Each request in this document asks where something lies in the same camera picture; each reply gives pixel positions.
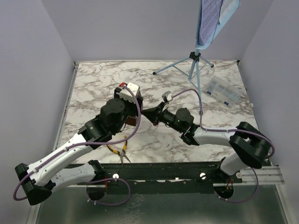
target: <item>gray wall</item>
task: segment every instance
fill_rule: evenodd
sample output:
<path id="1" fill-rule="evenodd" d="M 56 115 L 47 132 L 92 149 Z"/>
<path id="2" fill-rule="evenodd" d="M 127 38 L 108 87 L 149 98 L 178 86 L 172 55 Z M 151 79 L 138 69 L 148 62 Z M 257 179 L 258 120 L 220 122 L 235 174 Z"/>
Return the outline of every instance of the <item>gray wall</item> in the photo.
<path id="1" fill-rule="evenodd" d="M 240 69 L 258 125 L 277 148 L 299 221 L 298 0 L 275 0 L 241 59 Z"/>
<path id="2" fill-rule="evenodd" d="M 23 224 L 14 167 L 51 151 L 73 63 L 40 0 L 2 1 L 0 30 L 0 223 Z"/>
<path id="3" fill-rule="evenodd" d="M 194 50 L 199 0 L 42 0 L 76 61 L 180 59 Z M 273 0 L 242 0 L 204 56 L 240 59 Z"/>

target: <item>marble surface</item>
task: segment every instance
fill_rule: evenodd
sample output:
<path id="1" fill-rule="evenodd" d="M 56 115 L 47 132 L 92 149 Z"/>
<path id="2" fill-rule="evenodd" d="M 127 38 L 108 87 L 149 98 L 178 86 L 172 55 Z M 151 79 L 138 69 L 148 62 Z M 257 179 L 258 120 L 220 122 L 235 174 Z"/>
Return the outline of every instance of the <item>marble surface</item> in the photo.
<path id="1" fill-rule="evenodd" d="M 106 101 L 113 97 L 115 87 L 122 82 L 140 85 L 144 109 L 157 106 L 162 101 L 161 95 L 166 91 L 177 93 L 192 88 L 187 77 L 175 68 L 152 75 L 153 71 L 170 63 L 165 61 L 81 63 L 60 145 L 72 137 L 86 121 L 93 119 L 100 112 L 100 108 L 106 104 Z M 191 61 L 184 62 L 178 67 L 189 72 L 191 63 Z M 213 61 L 213 63 L 215 64 L 213 68 L 207 65 L 201 71 L 201 88 L 203 89 L 213 76 L 217 76 L 243 90 L 243 95 L 235 106 L 229 108 L 202 93 L 203 124 L 210 127 L 229 127 L 247 121 L 256 127 L 256 120 L 236 62 Z M 188 108 L 195 117 L 194 122 L 199 123 L 199 103 L 193 92 L 177 97 L 170 105 L 169 111 L 175 112 L 181 107 Z M 124 135 L 129 135 L 132 131 L 133 127 L 127 126 L 123 133 L 113 136 L 112 140 L 123 139 Z M 114 148 L 122 149 L 122 146 L 121 143 L 114 145 Z M 128 141 L 127 148 L 127 156 L 131 162 L 219 161 L 233 152 L 230 147 L 217 145 L 189 146 L 180 139 L 180 134 L 176 131 L 165 127 L 162 123 L 158 127 L 153 126 L 143 116 L 140 128 Z M 80 157 L 74 163 L 86 163 L 91 159 L 102 163 L 120 162 L 118 155 L 102 146 Z"/>

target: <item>wire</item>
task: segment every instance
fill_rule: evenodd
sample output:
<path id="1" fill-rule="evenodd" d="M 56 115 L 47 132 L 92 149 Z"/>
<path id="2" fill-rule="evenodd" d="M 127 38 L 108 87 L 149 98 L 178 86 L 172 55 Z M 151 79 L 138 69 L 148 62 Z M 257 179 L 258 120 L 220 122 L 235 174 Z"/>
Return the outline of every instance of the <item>wire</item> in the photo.
<path id="1" fill-rule="evenodd" d="M 196 93 L 196 95 L 198 96 L 198 99 L 199 99 L 199 125 L 200 125 L 201 129 L 203 129 L 204 131 L 210 131 L 210 132 L 242 132 L 242 133 L 254 135 L 256 137 L 259 137 L 259 138 L 265 140 L 266 142 L 268 142 L 271 145 L 272 151 L 271 151 L 270 155 L 267 156 L 267 159 L 271 158 L 274 155 L 275 147 L 274 147 L 273 143 L 267 137 L 265 137 L 263 135 L 260 135 L 260 134 L 254 133 L 254 132 L 245 131 L 245 130 L 240 130 L 240 129 L 212 129 L 212 128 L 203 127 L 203 125 L 202 125 L 202 113 L 203 113 L 202 112 L 202 102 L 201 102 L 199 93 L 195 89 L 183 90 L 183 91 L 173 95 L 172 98 L 175 98 L 187 91 L 194 91 Z"/>
<path id="2" fill-rule="evenodd" d="M 259 181 L 258 181 L 256 171 L 253 168 L 251 168 L 251 169 L 252 169 L 254 175 L 256 176 L 256 190 L 253 192 L 253 194 L 250 197 L 248 197 L 246 199 L 243 199 L 243 200 L 240 200 L 240 201 L 228 200 L 227 198 L 223 198 L 223 197 L 219 196 L 217 194 L 217 192 L 215 191 L 215 194 L 218 196 L 218 198 L 220 200 L 223 200 L 225 202 L 230 202 L 230 203 L 243 203 L 243 202 L 247 202 L 247 201 L 251 200 L 258 193 L 258 189 L 259 189 Z"/>
<path id="3" fill-rule="evenodd" d="M 105 191 L 107 191 L 107 187 L 108 187 L 108 181 L 105 181 Z"/>
<path id="4" fill-rule="evenodd" d="M 125 123 L 124 127 L 122 128 L 122 130 L 120 131 L 120 133 L 123 132 L 123 130 L 125 130 L 127 123 Z"/>
<path id="5" fill-rule="evenodd" d="M 228 190 L 228 186 L 229 186 L 229 184 L 232 182 L 232 180 L 233 179 L 229 179 L 229 182 L 228 182 L 228 184 L 226 185 L 226 189 Z"/>
<path id="6" fill-rule="evenodd" d="M 88 197 L 87 202 L 92 201 L 94 204 L 101 204 L 101 205 L 107 205 L 107 206 L 119 206 L 119 205 L 126 203 L 131 197 L 131 188 L 130 188 L 130 185 L 128 184 L 128 182 L 126 182 L 125 180 L 123 180 L 121 178 L 106 178 L 106 179 L 102 179 L 102 180 L 98 180 L 98 181 L 90 181 L 88 183 L 99 183 L 99 182 L 113 181 L 113 180 L 118 180 L 118 181 L 125 183 L 128 188 L 128 196 L 122 202 L 111 204 L 111 203 L 93 201 L 92 199 L 90 199 L 88 191 L 87 191 L 87 197 Z"/>
<path id="7" fill-rule="evenodd" d="M 249 131 L 245 131 L 245 130 L 240 130 L 240 129 L 211 129 L 211 128 L 206 128 L 206 127 L 203 127 L 202 125 L 202 102 L 201 102 L 201 97 L 199 95 L 199 93 L 195 90 L 195 89 L 187 89 L 187 90 L 183 90 L 175 95 L 172 96 L 172 98 L 175 98 L 179 95 L 181 95 L 182 93 L 185 93 L 187 91 L 194 91 L 196 93 L 196 95 L 198 96 L 198 99 L 199 99 L 199 126 L 201 129 L 205 130 L 205 131 L 211 131 L 211 132 L 242 132 L 242 133 L 247 133 L 247 134 L 252 134 L 254 136 L 257 136 L 261 139 L 264 139 L 266 142 L 268 142 L 271 147 L 272 147 L 272 151 L 270 153 L 270 155 L 267 156 L 267 158 L 271 158 L 274 153 L 275 153 L 275 147 L 273 145 L 273 143 L 268 139 L 266 138 L 265 136 L 263 135 L 260 135 L 260 134 L 257 134 L 257 133 L 254 133 L 254 132 L 249 132 Z M 240 200 L 240 201 L 231 201 L 231 200 L 228 200 L 228 199 L 225 199 L 225 198 L 222 198 L 220 197 L 216 192 L 216 195 L 218 196 L 219 199 L 223 200 L 223 201 L 226 201 L 226 202 L 231 202 L 231 203 L 242 203 L 242 202 L 246 202 L 246 201 L 249 201 L 250 199 L 252 199 L 258 192 L 258 189 L 259 189 L 259 182 L 258 182 L 258 177 L 257 177 L 257 174 L 256 174 L 256 171 L 250 167 L 254 173 L 254 175 L 256 176 L 256 190 L 255 192 L 248 198 L 244 199 L 244 200 Z"/>
<path id="8" fill-rule="evenodd" d="M 137 107 L 137 113 L 138 113 L 138 118 L 137 118 L 137 125 L 136 125 L 136 128 L 134 129 L 134 131 L 126 138 L 122 139 L 122 140 L 119 140 L 119 141 L 114 141 L 114 142 L 109 142 L 109 145 L 114 145 L 114 144 L 119 144 L 119 143 L 122 143 L 124 141 L 127 141 L 129 140 L 130 138 L 132 138 L 135 133 L 137 132 L 139 126 L 140 126 L 140 121 L 141 121 L 141 110 L 140 110 L 140 107 L 139 107 L 139 103 L 137 101 L 137 98 L 136 96 L 134 95 L 134 93 L 128 88 L 126 87 L 125 85 L 122 86 L 124 89 L 126 89 L 133 97 L 134 101 L 135 101 L 135 104 L 136 104 L 136 107 Z M 106 145 L 107 142 L 90 142 L 90 141 L 87 141 L 87 142 L 80 142 L 80 143 L 77 143 L 77 144 L 73 144 L 69 147 L 66 147 L 65 149 L 62 149 L 61 151 L 57 152 L 55 155 L 51 156 L 49 159 L 47 159 L 45 162 L 43 162 L 42 164 L 40 164 L 39 166 L 35 167 L 33 169 L 33 171 L 29 172 L 27 175 L 25 175 L 21 180 L 20 182 L 17 184 L 16 188 L 14 189 L 14 193 L 13 193 L 13 198 L 15 201 L 22 201 L 22 200 L 25 200 L 27 199 L 27 197 L 22 197 L 22 198 L 17 198 L 16 194 L 20 188 L 20 186 L 25 182 L 25 180 L 30 177 L 33 173 L 37 172 L 41 167 L 43 167 L 44 165 L 46 165 L 47 163 L 49 163 L 50 161 L 52 161 L 53 159 L 55 159 L 56 157 L 58 157 L 60 154 L 62 153 L 65 153 L 67 151 L 69 151 L 71 148 L 74 148 L 74 147 L 77 147 L 77 146 L 83 146 L 83 145 L 96 145 L 96 146 L 101 146 L 101 145 Z"/>

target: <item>plastic storage box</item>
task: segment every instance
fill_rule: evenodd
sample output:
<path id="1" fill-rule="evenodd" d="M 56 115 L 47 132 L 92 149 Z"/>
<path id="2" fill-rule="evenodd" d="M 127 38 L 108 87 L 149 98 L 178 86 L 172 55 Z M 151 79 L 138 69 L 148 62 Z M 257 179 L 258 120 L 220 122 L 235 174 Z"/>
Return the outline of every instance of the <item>plastic storage box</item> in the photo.
<path id="1" fill-rule="evenodd" d="M 205 91 L 226 106 L 233 106 L 243 94 L 242 90 L 217 77 L 212 78 Z"/>

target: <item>purple cable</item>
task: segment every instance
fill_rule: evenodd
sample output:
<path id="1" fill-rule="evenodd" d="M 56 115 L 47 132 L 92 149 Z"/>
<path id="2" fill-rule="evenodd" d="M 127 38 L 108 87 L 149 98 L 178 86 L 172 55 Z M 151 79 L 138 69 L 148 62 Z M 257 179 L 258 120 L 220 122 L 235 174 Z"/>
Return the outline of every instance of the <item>purple cable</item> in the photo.
<path id="1" fill-rule="evenodd" d="M 173 95 L 172 97 L 175 98 L 175 97 L 177 97 L 177 96 L 179 96 L 182 93 L 187 92 L 187 91 L 194 91 L 196 93 L 196 95 L 198 96 L 198 99 L 199 99 L 199 125 L 200 125 L 201 129 L 203 129 L 205 131 L 211 131 L 211 132 L 243 132 L 243 133 L 247 133 L 247 134 L 252 134 L 254 136 L 257 136 L 257 137 L 260 137 L 260 138 L 264 139 L 265 141 L 267 141 L 271 145 L 272 152 L 271 152 L 271 154 L 267 158 L 270 158 L 270 157 L 272 157 L 274 155 L 275 148 L 274 148 L 273 143 L 268 138 L 266 138 L 266 137 L 264 137 L 264 136 L 262 136 L 260 134 L 257 134 L 257 133 L 254 133 L 254 132 L 245 131 L 245 130 L 239 130 L 239 129 L 228 129 L 228 130 L 226 130 L 226 129 L 208 129 L 208 128 L 203 127 L 203 125 L 202 125 L 202 102 L 201 102 L 200 95 L 198 94 L 198 92 L 195 89 L 183 90 L 183 91 L 181 91 L 181 92 Z M 229 200 L 226 200 L 226 199 L 220 197 L 215 192 L 216 195 L 218 197 L 220 197 L 221 200 L 224 200 L 226 202 L 231 202 L 231 203 L 242 203 L 242 202 L 246 202 L 246 201 L 252 199 L 257 194 L 257 192 L 258 192 L 259 182 L 258 182 L 258 177 L 257 177 L 256 171 L 253 168 L 251 168 L 251 169 L 254 172 L 254 175 L 256 176 L 256 190 L 255 190 L 255 192 L 249 198 L 244 199 L 244 200 L 240 200 L 240 201 L 229 201 Z"/>
<path id="2" fill-rule="evenodd" d="M 139 103 L 137 101 L 137 98 L 135 97 L 134 93 L 128 88 L 126 87 L 125 85 L 123 85 L 123 88 L 125 88 L 126 90 L 128 90 L 128 92 L 132 95 L 134 101 L 135 101 L 135 104 L 137 106 L 137 112 L 138 112 L 138 120 L 137 120 L 137 125 L 136 125 L 136 128 L 135 130 L 128 136 L 126 137 L 125 139 L 122 139 L 122 140 L 119 140 L 119 141 L 113 141 L 113 142 L 109 142 L 109 145 L 114 145 L 114 144 L 118 144 L 118 143 L 122 143 L 124 141 L 127 141 L 129 140 L 130 138 L 133 137 L 133 135 L 135 135 L 135 133 L 137 132 L 139 126 L 140 126 L 140 121 L 141 121 L 141 111 L 140 111 L 140 107 L 139 107 Z M 66 150 L 69 150 L 71 148 L 74 148 L 74 147 L 77 147 L 77 146 L 83 146 L 83 145 L 97 145 L 97 146 L 100 146 L 100 145 L 106 145 L 107 142 L 80 142 L 80 143 L 77 143 L 77 144 L 73 144 L 69 147 L 66 148 Z M 35 168 L 36 171 L 38 171 L 41 167 L 43 167 L 45 164 L 47 164 L 48 162 L 52 161 L 53 159 L 55 159 L 56 157 L 58 157 L 60 154 L 64 153 L 65 151 L 64 150 L 61 150 L 59 151 L 58 153 L 56 153 L 55 155 L 51 156 L 49 159 L 47 159 L 45 162 L 43 162 L 41 165 L 39 165 L 38 167 Z M 14 190 L 14 194 L 13 194 L 13 198 L 14 200 L 16 201 L 22 201 L 22 200 L 25 200 L 27 199 L 27 197 L 22 197 L 22 198 L 17 198 L 17 192 L 20 188 L 20 186 L 23 184 L 23 182 L 28 178 L 30 177 L 32 174 L 34 173 L 34 171 L 31 171 L 30 173 L 28 173 L 26 176 L 24 176 L 20 182 L 17 184 L 15 190 Z"/>
<path id="3" fill-rule="evenodd" d="M 258 182 L 258 177 L 257 177 L 256 171 L 253 168 L 251 168 L 251 169 L 252 169 L 254 175 L 256 176 L 256 190 L 253 192 L 253 194 L 250 197 L 248 197 L 246 199 L 243 199 L 243 200 L 240 200 L 240 201 L 233 201 L 233 200 L 228 200 L 228 199 L 225 199 L 223 197 L 220 197 L 217 194 L 217 192 L 215 191 L 215 194 L 218 196 L 218 198 L 225 201 L 225 202 L 230 202 L 230 203 L 243 203 L 243 202 L 247 202 L 247 201 L 251 200 L 258 193 L 258 189 L 259 189 L 259 182 Z"/>
<path id="4" fill-rule="evenodd" d="M 35 168 L 36 171 L 38 171 L 40 168 L 42 168 L 45 164 L 47 164 L 48 162 L 50 162 L 51 160 L 55 159 L 56 157 L 58 157 L 60 154 L 64 153 L 64 150 L 59 151 L 58 153 L 56 153 L 55 155 L 51 156 L 49 159 L 47 159 L 45 162 L 43 162 L 41 165 L 39 165 L 38 167 Z M 23 201 L 25 199 L 27 199 L 27 197 L 22 197 L 22 198 L 17 198 L 17 192 L 20 188 L 20 186 L 22 185 L 22 183 L 28 178 L 30 177 L 32 174 L 34 173 L 34 171 L 31 171 L 30 173 L 28 173 L 26 176 L 24 176 L 20 182 L 17 184 L 16 188 L 14 189 L 14 194 L 13 194 L 13 198 L 15 201 Z"/>
<path id="5" fill-rule="evenodd" d="M 136 125 L 136 128 L 135 130 L 128 136 L 126 137 L 125 139 L 122 139 L 122 140 L 119 140 L 119 141 L 113 141 L 113 142 L 109 142 L 109 145 L 114 145 L 114 144 L 119 144 L 119 143 L 122 143 L 122 142 L 125 142 L 127 140 L 129 140 L 130 138 L 133 137 L 133 135 L 135 135 L 135 133 L 137 132 L 138 128 L 139 128 L 139 125 L 140 125 L 140 120 L 141 120 L 141 110 L 140 110 L 140 107 L 139 107 L 139 104 L 138 104 L 138 101 L 137 101 L 137 98 L 135 97 L 134 93 L 129 89 L 127 88 L 126 86 L 123 85 L 123 87 L 129 91 L 129 93 L 133 96 L 134 98 L 134 101 L 135 101 L 135 104 L 137 106 L 137 111 L 138 111 L 138 121 L 137 121 L 137 125 Z M 71 149 L 71 148 L 74 148 L 74 147 L 77 147 L 77 146 L 83 146 L 83 145 L 96 145 L 96 146 L 101 146 L 101 145 L 107 145 L 108 142 L 90 142 L 90 141 L 87 141 L 87 142 L 80 142 L 80 143 L 77 143 L 77 144 L 73 144 L 71 146 L 68 146 L 67 147 L 67 150 Z"/>
<path id="6" fill-rule="evenodd" d="M 122 204 L 126 203 L 130 199 L 131 188 L 130 188 L 130 185 L 125 180 L 123 180 L 121 178 L 107 178 L 107 179 L 102 179 L 102 180 L 99 180 L 99 181 L 90 181 L 88 183 L 99 183 L 99 182 L 113 181 L 113 180 L 121 181 L 121 182 L 125 183 L 126 186 L 128 187 L 128 196 L 125 198 L 125 200 L 123 200 L 122 202 L 119 202 L 119 203 L 114 203 L 114 204 L 104 203 L 104 202 L 99 202 L 99 201 L 93 201 L 92 199 L 90 199 L 89 194 L 87 192 L 88 200 L 92 201 L 93 203 L 96 203 L 96 204 L 107 205 L 107 206 L 119 206 L 119 205 L 122 205 Z"/>
<path id="7" fill-rule="evenodd" d="M 187 91 L 194 91 L 196 93 L 196 95 L 198 96 L 198 99 L 199 99 L 199 125 L 200 125 L 201 129 L 203 129 L 205 131 L 211 131 L 211 132 L 242 132 L 242 133 L 247 133 L 247 134 L 251 134 L 251 135 L 257 136 L 257 137 L 259 137 L 261 139 L 264 139 L 272 147 L 272 151 L 271 151 L 270 155 L 267 156 L 267 159 L 271 158 L 274 155 L 274 153 L 275 153 L 275 147 L 274 147 L 273 143 L 268 138 L 266 138 L 263 135 L 260 135 L 260 134 L 254 133 L 254 132 L 245 131 L 245 130 L 240 130 L 240 129 L 228 129 L 227 130 L 227 129 L 211 129 L 211 128 L 203 127 L 203 125 L 202 125 L 202 102 L 201 102 L 200 95 L 198 94 L 198 92 L 195 89 L 183 90 L 183 91 L 181 91 L 181 92 L 173 95 L 172 97 L 175 98 L 175 97 L 177 97 L 177 96 L 179 96 L 182 93 L 185 93 Z"/>

